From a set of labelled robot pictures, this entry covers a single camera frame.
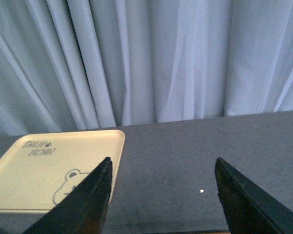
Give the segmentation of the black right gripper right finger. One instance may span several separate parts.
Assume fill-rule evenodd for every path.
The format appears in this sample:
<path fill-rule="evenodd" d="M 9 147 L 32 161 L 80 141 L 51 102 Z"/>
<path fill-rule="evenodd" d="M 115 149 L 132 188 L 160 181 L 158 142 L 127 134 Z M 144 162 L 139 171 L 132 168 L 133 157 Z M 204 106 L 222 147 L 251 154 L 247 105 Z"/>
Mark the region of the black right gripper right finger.
<path fill-rule="evenodd" d="M 293 234 L 293 212 L 222 158 L 215 163 L 218 196 L 232 234 Z"/>

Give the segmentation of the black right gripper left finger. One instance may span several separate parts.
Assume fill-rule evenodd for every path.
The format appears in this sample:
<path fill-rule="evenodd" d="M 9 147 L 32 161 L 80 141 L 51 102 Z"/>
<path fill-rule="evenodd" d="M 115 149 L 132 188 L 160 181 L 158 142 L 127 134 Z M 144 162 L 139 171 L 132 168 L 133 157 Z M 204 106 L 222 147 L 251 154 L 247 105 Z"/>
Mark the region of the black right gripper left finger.
<path fill-rule="evenodd" d="M 112 160 L 106 157 L 60 204 L 25 234 L 100 234 L 112 192 Z"/>

